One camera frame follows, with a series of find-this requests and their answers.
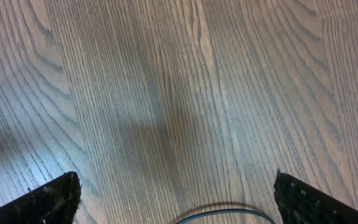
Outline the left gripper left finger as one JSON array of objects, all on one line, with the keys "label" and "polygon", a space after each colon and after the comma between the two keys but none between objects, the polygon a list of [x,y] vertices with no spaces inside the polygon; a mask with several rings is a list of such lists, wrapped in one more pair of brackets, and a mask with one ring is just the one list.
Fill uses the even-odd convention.
[{"label": "left gripper left finger", "polygon": [[72,224],[80,197],[78,174],[67,172],[0,207],[0,224]]}]

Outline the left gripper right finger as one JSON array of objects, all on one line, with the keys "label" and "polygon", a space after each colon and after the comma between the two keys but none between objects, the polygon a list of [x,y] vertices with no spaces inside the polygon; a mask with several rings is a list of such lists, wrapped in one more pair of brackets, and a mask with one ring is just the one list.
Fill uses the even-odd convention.
[{"label": "left gripper right finger", "polygon": [[284,224],[358,224],[358,210],[290,174],[278,171],[273,187]]}]

